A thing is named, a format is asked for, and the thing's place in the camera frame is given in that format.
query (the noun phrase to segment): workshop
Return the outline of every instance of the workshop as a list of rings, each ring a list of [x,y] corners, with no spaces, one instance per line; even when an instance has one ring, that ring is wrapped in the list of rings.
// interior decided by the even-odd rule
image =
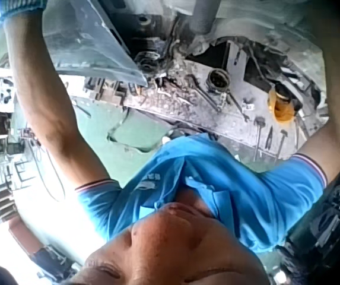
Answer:
[[[340,1],[0,0],[0,284],[340,282]]]

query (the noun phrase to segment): floor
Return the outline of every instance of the floor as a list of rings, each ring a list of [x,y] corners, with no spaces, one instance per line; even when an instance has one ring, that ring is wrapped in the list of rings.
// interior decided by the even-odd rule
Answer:
[[[104,163],[111,177],[123,186],[149,160],[155,150],[142,154],[132,147],[106,140],[108,130],[123,118],[121,108],[105,103],[92,104],[87,99],[78,100],[78,104],[91,114],[91,118],[88,118],[75,108],[80,132]],[[15,137],[18,128],[26,127],[26,120],[18,104],[12,118],[12,127]],[[156,122],[141,113],[132,112],[128,120],[116,131],[115,137],[118,141],[134,147],[149,147],[168,130],[169,126],[166,124]],[[252,150],[242,149],[229,140],[222,139],[221,142],[233,155],[239,154],[243,162],[249,162]],[[95,233],[93,226],[76,203],[70,183],[57,167],[52,166],[47,154],[35,148],[27,148],[26,157],[31,162],[24,166],[26,170],[23,173],[24,178],[36,178],[21,185],[31,187],[14,192],[21,217],[43,243],[54,245],[70,258],[83,264],[92,251],[104,244],[104,240]],[[269,165],[267,162],[249,164],[249,167],[266,170]],[[37,167],[44,183],[39,178]],[[262,255],[261,259],[268,267],[277,263],[277,256],[274,254]]]

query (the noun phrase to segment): yellow component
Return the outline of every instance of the yellow component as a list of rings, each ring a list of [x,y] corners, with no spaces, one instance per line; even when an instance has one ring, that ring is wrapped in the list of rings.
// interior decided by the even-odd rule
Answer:
[[[285,102],[282,98],[283,96],[275,91],[275,87],[272,87],[269,92],[268,105],[275,120],[278,123],[287,124],[294,120],[295,110],[291,102]]]

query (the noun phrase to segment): man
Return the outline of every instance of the man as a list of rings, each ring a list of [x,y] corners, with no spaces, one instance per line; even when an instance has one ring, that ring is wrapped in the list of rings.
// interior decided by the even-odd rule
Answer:
[[[121,189],[78,130],[42,37],[45,2],[1,4],[25,116],[108,240],[71,282],[268,284],[253,252],[276,245],[340,171],[340,19],[329,15],[326,31],[314,17],[330,120],[298,154],[253,173],[206,136],[183,137],[163,146]]]

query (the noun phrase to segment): wire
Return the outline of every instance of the wire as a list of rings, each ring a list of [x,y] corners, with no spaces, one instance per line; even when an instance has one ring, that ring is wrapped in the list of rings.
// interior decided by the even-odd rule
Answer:
[[[28,143],[28,147],[30,147],[30,150],[31,150],[31,153],[32,153],[32,155],[33,155],[34,162],[35,162],[35,165],[36,165],[37,170],[38,170],[38,174],[39,174],[40,180],[42,181],[43,186],[46,188],[47,193],[48,193],[48,194],[50,195],[50,197],[51,197],[52,199],[54,199],[56,202],[62,202],[62,201],[64,201],[65,198],[66,198],[64,186],[63,186],[62,180],[60,179],[60,177],[59,177],[59,175],[58,175],[58,172],[56,171],[55,166],[54,166],[53,163],[52,163],[51,156],[50,156],[49,152],[47,151],[47,156],[48,156],[48,158],[49,158],[49,160],[50,160],[50,163],[51,163],[51,165],[52,165],[52,168],[53,168],[54,171],[55,171],[56,177],[58,178],[58,181],[59,181],[59,183],[61,184],[62,191],[63,191],[63,200],[58,200],[58,199],[56,199],[56,198],[51,194],[51,192],[49,191],[49,188],[47,187],[47,185],[45,184],[45,180],[43,179],[42,173],[40,172],[39,165],[38,165],[38,161],[37,161],[37,157],[36,157],[36,155],[35,155],[35,153],[34,153],[33,147],[31,146],[30,142]]]

